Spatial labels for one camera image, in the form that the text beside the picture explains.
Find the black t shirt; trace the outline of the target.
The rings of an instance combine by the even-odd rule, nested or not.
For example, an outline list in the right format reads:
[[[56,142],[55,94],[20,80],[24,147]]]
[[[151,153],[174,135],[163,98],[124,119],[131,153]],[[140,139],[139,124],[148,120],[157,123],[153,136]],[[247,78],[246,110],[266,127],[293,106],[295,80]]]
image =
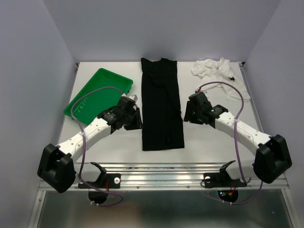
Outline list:
[[[184,148],[177,61],[141,59],[142,150]]]

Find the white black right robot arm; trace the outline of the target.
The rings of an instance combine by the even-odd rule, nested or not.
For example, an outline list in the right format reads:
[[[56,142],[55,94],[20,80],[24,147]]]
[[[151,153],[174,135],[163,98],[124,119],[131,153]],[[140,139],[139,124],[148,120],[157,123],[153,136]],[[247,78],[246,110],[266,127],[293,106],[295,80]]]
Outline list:
[[[292,166],[283,136],[260,132],[237,119],[225,107],[212,106],[206,98],[189,98],[184,121],[209,125],[232,137],[235,146],[241,144],[253,154],[253,160],[242,161],[238,157],[223,166],[218,177],[223,185],[242,178],[258,178],[270,184]]]

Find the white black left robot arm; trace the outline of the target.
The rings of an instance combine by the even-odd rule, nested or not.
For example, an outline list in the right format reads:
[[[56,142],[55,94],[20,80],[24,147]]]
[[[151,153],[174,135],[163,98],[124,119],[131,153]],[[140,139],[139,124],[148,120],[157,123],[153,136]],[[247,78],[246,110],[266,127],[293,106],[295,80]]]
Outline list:
[[[94,144],[121,128],[127,131],[142,128],[137,105],[114,106],[101,112],[85,129],[65,142],[48,144],[42,152],[38,176],[59,193],[79,182],[103,186],[107,179],[105,168],[96,162],[76,164],[76,161],[85,158],[86,151]]]

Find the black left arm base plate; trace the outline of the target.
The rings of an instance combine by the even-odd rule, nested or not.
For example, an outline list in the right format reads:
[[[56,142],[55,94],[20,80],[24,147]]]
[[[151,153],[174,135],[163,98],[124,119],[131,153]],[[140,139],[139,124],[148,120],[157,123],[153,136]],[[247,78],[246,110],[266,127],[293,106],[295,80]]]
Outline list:
[[[82,178],[89,185],[99,189],[119,189],[121,184],[120,173],[85,173]]]

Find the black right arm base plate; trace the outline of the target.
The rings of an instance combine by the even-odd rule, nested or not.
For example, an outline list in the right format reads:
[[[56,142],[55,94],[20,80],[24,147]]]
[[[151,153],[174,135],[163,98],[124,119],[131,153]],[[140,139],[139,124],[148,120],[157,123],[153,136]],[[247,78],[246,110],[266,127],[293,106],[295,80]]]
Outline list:
[[[240,179],[233,180],[226,173],[211,172],[204,173],[200,185],[207,189],[212,188],[231,188],[231,187],[246,187],[247,184]]]

